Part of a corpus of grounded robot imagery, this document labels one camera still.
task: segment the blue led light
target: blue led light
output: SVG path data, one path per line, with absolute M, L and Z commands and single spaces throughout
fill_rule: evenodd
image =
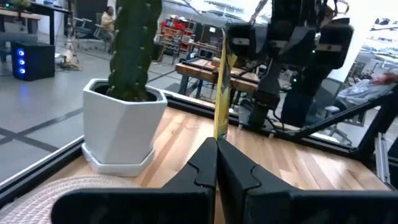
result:
M 18 50 L 17 50 L 17 54 L 18 54 L 19 56 L 25 56 L 25 52 L 24 52 L 23 49 L 18 49 Z

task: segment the white hexagonal pot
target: white hexagonal pot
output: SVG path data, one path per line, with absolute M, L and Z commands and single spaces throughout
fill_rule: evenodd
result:
M 83 90 L 83 155 L 99 174 L 135 177 L 154 158 L 153 138 L 167 100 L 149 86 L 156 101 L 117 100 L 104 94 L 107 88 L 107 80 L 92 79 Z

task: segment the woven placemat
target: woven placemat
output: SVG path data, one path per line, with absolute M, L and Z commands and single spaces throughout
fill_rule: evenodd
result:
M 16 199 L 0 210 L 0 224 L 51 224 L 51 209 L 62 195 L 84 188 L 132 188 L 139 185 L 120 177 L 87 175 L 59 179 Z

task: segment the workbench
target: workbench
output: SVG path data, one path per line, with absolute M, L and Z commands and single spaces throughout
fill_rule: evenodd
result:
M 176 93 L 167 91 L 165 93 L 174 98 L 189 100 L 188 97 Z M 213 106 L 196 99 L 193 99 L 192 103 Z M 167 108 L 154 137 L 156 148 L 154 161 L 138 177 L 127 179 L 145 188 L 163 186 L 185 165 L 204 140 L 212 135 L 213 120 Z M 281 139 L 260 136 L 235 126 L 229 127 L 227 140 L 254 162 L 300 189 L 389 190 L 358 161 Z M 66 147 L 59 149 L 54 154 L 60 153 L 62 150 L 66 150 Z M 37 184 L 42 185 L 72 176 L 94 175 L 81 152 L 78 152 L 79 150 L 81 149 L 76 150 L 76 153 L 79 154 L 75 158 L 71 157 L 72 160 L 67 165 L 58 169 L 56 173 L 53 172 L 44 182 Z M 0 183 L 0 188 L 17 179 L 19 175 L 32 170 L 37 164 Z M 216 193 L 215 223 L 224 223 L 218 191 Z
M 194 63 L 198 67 L 206 67 L 206 68 L 210 68 L 212 70 L 215 69 L 215 67 L 211 65 L 211 62 L 209 60 L 198 59 L 192 63 Z M 183 63 L 178 63 L 175 66 L 175 71 L 178 74 L 182 75 L 182 79 L 180 82 L 180 90 L 178 91 L 178 93 L 181 95 L 187 95 L 189 78 L 199 79 L 197 98 L 200 94 L 203 81 L 217 83 L 217 76 L 214 75 L 212 72 L 205 70 L 205 69 L 200 69 L 197 67 L 184 65 Z M 231 73 L 234 75 L 238 75 L 241 72 L 242 72 L 242 70 L 238 69 L 238 68 L 233 68 L 231 71 Z M 256 83 L 258 83 L 258 81 L 259 81 L 257 75 L 255 73 L 248 72 L 248 73 L 244 74 L 242 77 L 250 80 L 251 82 L 231 77 L 231 81 L 230 81 L 231 88 L 233 90 L 241 91 L 244 93 L 250 93 L 250 94 L 253 93 L 254 90 L 257 88 Z

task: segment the black metal frame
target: black metal frame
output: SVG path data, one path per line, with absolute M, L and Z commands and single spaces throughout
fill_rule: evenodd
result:
M 186 111 L 198 116 L 213 119 L 215 110 L 213 107 L 201 105 L 188 100 L 183 100 L 172 95 L 167 95 L 168 107 L 177 110 Z M 239 117 L 236 114 L 229 114 L 229 123 L 233 126 L 239 125 Z M 259 130 L 252 130 L 258 134 L 268 134 Z M 378 132 L 376 128 L 369 128 L 368 132 Z M 313 147 L 321 151 L 330 152 L 351 159 L 359 159 L 357 151 L 350 146 L 338 144 L 336 142 L 328 141 L 325 139 L 316 138 L 314 136 L 305 136 L 303 138 L 297 138 L 288 134 L 275 134 L 275 137 L 281 138 L 287 141 L 291 141 L 297 144 L 301 144 L 308 147 Z M 64 168 L 67 164 L 71 163 L 79 156 L 82 155 L 80 146 L 83 144 L 83 136 L 77 140 L 71 142 L 69 145 L 59 149 L 57 152 L 49 155 L 42 161 L 32 165 L 30 168 L 20 172 L 8 182 L 0 186 L 0 208 L 5 206 L 7 203 L 12 202 L 15 198 L 18 198 L 27 192 L 31 191 L 35 187 L 39 186 L 43 181 L 54 175 L 56 172 Z

